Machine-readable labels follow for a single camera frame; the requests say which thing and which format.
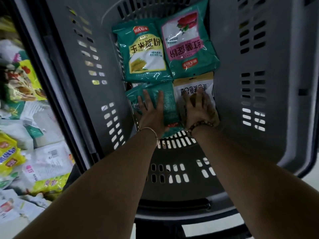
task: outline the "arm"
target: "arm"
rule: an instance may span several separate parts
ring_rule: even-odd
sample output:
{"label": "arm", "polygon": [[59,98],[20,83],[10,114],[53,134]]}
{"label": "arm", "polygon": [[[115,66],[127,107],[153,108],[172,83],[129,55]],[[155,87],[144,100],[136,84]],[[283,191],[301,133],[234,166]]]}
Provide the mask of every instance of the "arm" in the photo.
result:
{"label": "arm", "polygon": [[[202,106],[185,96],[187,126],[209,120]],[[319,233],[319,193],[285,169],[254,157],[213,127],[196,127],[192,135],[255,238],[315,238]]]}
{"label": "arm", "polygon": [[[139,98],[140,129],[164,133],[163,93],[157,109],[144,92]],[[15,239],[130,238],[147,171],[157,146],[156,136],[143,129],[76,180]]]}

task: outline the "floor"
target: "floor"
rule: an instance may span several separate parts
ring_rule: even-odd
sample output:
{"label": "floor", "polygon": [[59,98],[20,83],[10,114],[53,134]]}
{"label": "floor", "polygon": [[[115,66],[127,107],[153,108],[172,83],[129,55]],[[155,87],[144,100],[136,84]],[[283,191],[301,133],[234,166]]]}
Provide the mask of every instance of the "floor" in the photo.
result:
{"label": "floor", "polygon": [[[306,175],[302,180],[311,185],[313,188],[319,191],[319,162],[317,162],[313,170]],[[229,229],[244,223],[244,220],[240,214],[229,216],[215,221],[208,221],[204,223],[198,223],[193,225],[183,225],[185,235],[187,237],[203,235]],[[135,224],[133,226],[131,239],[135,239]]]}

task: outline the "bracelet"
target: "bracelet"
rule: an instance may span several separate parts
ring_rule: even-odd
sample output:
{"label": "bracelet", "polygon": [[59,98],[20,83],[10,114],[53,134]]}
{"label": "bracelet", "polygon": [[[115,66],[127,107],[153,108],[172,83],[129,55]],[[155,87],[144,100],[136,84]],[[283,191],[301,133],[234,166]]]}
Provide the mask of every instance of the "bracelet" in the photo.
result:
{"label": "bracelet", "polygon": [[196,127],[198,127],[198,126],[200,126],[200,125],[214,126],[213,123],[211,123],[211,122],[209,122],[209,121],[207,121],[207,120],[202,120],[202,121],[195,122],[195,123],[194,123],[192,126],[190,126],[190,128],[188,129],[188,131],[187,131],[188,136],[191,137],[191,136],[192,136],[192,131],[193,131]]}
{"label": "bracelet", "polygon": [[138,129],[138,131],[140,132],[140,131],[142,131],[143,129],[150,129],[153,133],[155,133],[155,137],[156,137],[156,146],[155,146],[155,148],[156,148],[156,147],[157,147],[157,144],[159,143],[159,138],[157,137],[156,132],[155,132],[152,128],[148,127],[148,126],[142,128],[142,129]]}

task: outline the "gray plastic shopping basket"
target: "gray plastic shopping basket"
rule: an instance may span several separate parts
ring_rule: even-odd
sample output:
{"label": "gray plastic shopping basket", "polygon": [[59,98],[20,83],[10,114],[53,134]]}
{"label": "gray plastic shopping basket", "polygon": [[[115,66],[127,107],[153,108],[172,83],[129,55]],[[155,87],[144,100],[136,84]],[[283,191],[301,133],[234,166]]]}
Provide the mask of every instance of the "gray plastic shopping basket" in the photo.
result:
{"label": "gray plastic shopping basket", "polygon": [[[136,131],[111,27],[197,1],[12,0],[82,172]],[[311,169],[317,149],[318,5],[210,0],[206,20],[221,60],[214,77],[221,130],[299,177]],[[158,144],[136,218],[185,223],[235,212],[194,139],[179,132]]]}

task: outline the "hand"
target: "hand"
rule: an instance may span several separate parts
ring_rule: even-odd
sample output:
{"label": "hand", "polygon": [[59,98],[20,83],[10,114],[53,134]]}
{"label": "hand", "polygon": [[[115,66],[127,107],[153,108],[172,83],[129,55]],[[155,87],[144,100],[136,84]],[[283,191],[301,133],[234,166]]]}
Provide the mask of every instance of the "hand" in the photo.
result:
{"label": "hand", "polygon": [[165,131],[163,115],[164,94],[162,91],[159,91],[156,109],[153,106],[147,90],[143,90],[143,95],[145,97],[146,107],[141,96],[138,96],[138,106],[142,112],[142,116],[137,112],[135,113],[138,118],[138,128],[140,130],[142,130],[144,127],[152,128],[156,132],[157,137],[161,138]]}
{"label": "hand", "polygon": [[198,88],[197,90],[195,104],[192,104],[187,92],[185,92],[183,97],[186,102],[187,109],[187,129],[189,129],[194,123],[198,121],[211,120],[211,117],[208,114],[208,108],[212,106],[211,101],[209,99],[209,96],[205,92],[203,94],[202,87]]}

